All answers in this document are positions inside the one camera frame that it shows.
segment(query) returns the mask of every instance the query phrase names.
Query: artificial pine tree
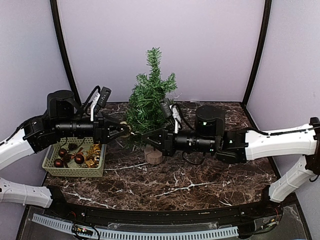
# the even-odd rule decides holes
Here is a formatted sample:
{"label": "artificial pine tree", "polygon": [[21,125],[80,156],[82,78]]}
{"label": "artificial pine tree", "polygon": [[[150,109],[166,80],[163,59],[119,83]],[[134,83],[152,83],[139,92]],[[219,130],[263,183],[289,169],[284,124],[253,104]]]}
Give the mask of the artificial pine tree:
{"label": "artificial pine tree", "polygon": [[136,76],[137,84],[129,98],[126,121],[136,134],[132,136],[134,144],[143,146],[141,135],[164,126],[166,120],[160,109],[160,100],[177,88],[176,75],[172,73],[167,80],[161,80],[160,48],[153,47],[146,52],[147,65],[151,67],[149,75]]}

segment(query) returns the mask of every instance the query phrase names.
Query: white arm segment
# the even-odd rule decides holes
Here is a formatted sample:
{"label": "white arm segment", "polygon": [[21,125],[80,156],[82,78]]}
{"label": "white arm segment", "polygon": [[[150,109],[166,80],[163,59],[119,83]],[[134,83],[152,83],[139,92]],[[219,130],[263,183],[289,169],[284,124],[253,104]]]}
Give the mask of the white arm segment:
{"label": "white arm segment", "polygon": [[[294,128],[265,132],[277,133],[310,128],[312,128],[311,125],[304,124]],[[272,136],[262,135],[253,130],[249,130],[245,134],[245,142],[248,143],[248,147],[245,148],[246,159],[255,160],[262,157],[291,154],[313,155],[317,146],[317,141],[314,140],[315,135],[315,130]]]}
{"label": "white arm segment", "polygon": [[23,139],[24,136],[25,130],[21,129],[9,141],[0,146],[0,170],[35,153],[28,141]]}
{"label": "white arm segment", "polygon": [[90,108],[90,121],[91,121],[91,122],[94,121],[94,117],[95,117],[95,114],[94,114],[94,112],[95,112],[95,106],[97,105],[99,98],[100,98],[100,93],[97,92],[97,93],[95,94],[95,97],[94,97],[92,103],[91,103],[91,108]]}
{"label": "white arm segment", "polygon": [[[0,146],[0,170],[34,153],[28,141],[23,139],[24,136],[25,130],[21,129],[9,141]],[[27,186],[0,178],[0,203],[2,202],[48,208],[52,199],[50,190],[45,186]]]}
{"label": "white arm segment", "polygon": [[0,178],[0,203],[2,202],[48,208],[52,199],[50,190],[45,186],[28,186]]}
{"label": "white arm segment", "polygon": [[171,111],[172,111],[172,117],[174,119],[174,133],[177,134],[180,128],[180,125],[178,123],[178,121],[181,123],[181,117],[179,115],[179,112],[177,110],[177,107],[172,107],[172,105],[170,106]]}
{"label": "white arm segment", "polygon": [[315,176],[312,171],[305,169],[306,164],[305,156],[301,156],[299,161],[285,175],[271,184],[269,188],[271,201],[276,203],[282,202],[289,194],[308,181],[308,179]]}

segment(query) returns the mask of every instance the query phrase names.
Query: lavender wall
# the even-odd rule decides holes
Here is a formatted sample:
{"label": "lavender wall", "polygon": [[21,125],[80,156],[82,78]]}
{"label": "lavender wall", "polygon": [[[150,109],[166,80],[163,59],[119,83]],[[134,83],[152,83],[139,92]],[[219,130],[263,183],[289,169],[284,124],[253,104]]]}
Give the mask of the lavender wall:
{"label": "lavender wall", "polygon": [[[320,2],[273,1],[248,109],[262,130],[289,128],[320,117]],[[282,174],[298,156],[277,157]],[[320,182],[297,191],[313,239],[320,239]]]}
{"label": "lavender wall", "polygon": [[[0,1],[0,139],[24,120],[43,114],[47,94],[69,89],[49,0]],[[0,171],[8,181],[41,185],[44,152]],[[16,239],[24,207],[0,203],[1,240]]]}
{"label": "lavender wall", "polygon": [[63,0],[60,18],[81,98],[92,84],[127,101],[145,52],[161,47],[162,77],[176,73],[179,100],[242,101],[264,0]]}

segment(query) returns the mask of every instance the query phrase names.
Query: woven basket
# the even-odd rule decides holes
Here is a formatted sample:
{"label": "woven basket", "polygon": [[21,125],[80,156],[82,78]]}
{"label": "woven basket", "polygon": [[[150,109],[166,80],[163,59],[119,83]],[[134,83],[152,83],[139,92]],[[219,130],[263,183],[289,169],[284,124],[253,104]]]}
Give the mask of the woven basket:
{"label": "woven basket", "polygon": [[71,160],[68,163],[69,168],[63,167],[55,167],[54,161],[55,159],[60,158],[58,155],[59,149],[61,148],[61,145],[68,146],[68,144],[83,144],[80,146],[80,148],[83,148],[82,151],[87,151],[90,149],[92,144],[94,144],[94,141],[92,137],[86,137],[83,139],[78,139],[76,137],[68,137],[67,143],[65,144],[66,139],[62,138],[60,142],[51,145],[44,157],[42,168],[45,169],[47,172],[49,172],[52,176],[56,177],[83,177],[83,178],[99,178],[103,176],[104,173],[104,165],[105,165],[105,155],[106,155],[106,145],[103,144],[101,147],[101,154],[100,154],[100,161],[98,167],[95,168],[81,168],[80,165],[75,163],[74,160]]}

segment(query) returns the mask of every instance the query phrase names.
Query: white cable tray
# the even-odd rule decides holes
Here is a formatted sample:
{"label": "white cable tray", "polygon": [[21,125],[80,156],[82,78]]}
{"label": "white cable tray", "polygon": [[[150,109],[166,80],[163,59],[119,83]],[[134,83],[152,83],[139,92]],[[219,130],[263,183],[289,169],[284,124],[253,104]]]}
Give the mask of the white cable tray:
{"label": "white cable tray", "polygon": [[[68,220],[59,218],[52,218],[49,216],[33,214],[32,221],[48,228],[64,232],[67,234],[72,233],[73,223]],[[126,232],[126,231],[114,231],[96,227],[100,234],[101,240],[217,240],[231,237],[237,237],[238,227],[227,227],[222,229],[206,230],[206,231],[194,231],[194,232],[174,232],[174,233],[143,233],[143,232]],[[79,236],[98,239],[96,231],[93,231],[93,235],[78,233]]]}

